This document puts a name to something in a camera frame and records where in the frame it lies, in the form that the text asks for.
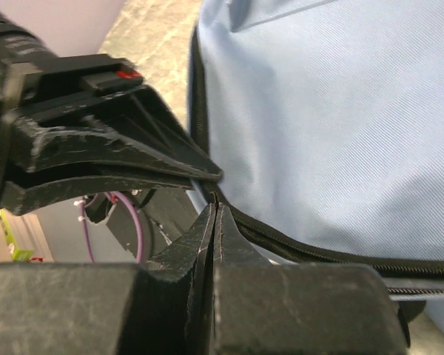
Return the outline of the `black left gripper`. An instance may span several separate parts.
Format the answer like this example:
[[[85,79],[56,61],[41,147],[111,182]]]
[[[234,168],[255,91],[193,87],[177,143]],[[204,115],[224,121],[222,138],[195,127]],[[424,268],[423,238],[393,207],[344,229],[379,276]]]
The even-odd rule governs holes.
[[[40,56],[1,70],[0,209],[20,216],[82,195],[222,177],[124,59]]]

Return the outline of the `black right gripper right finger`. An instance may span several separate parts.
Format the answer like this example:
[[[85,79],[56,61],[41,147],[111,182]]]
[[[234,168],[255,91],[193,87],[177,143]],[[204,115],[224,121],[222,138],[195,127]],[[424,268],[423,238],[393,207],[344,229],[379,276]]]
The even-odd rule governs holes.
[[[216,354],[405,354],[380,276],[366,266],[276,266],[238,231],[228,207],[215,222]]]

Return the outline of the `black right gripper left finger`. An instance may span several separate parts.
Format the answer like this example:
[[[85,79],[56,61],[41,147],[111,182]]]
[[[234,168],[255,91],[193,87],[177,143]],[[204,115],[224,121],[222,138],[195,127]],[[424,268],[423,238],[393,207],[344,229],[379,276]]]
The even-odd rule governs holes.
[[[0,354],[209,353],[216,214],[144,265],[1,263]]]

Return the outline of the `blue student backpack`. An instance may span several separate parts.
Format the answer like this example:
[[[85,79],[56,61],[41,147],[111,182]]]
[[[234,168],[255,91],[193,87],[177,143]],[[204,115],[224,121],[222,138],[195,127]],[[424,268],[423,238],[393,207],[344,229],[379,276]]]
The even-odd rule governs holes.
[[[264,234],[444,263],[444,1],[205,1],[189,131]]]

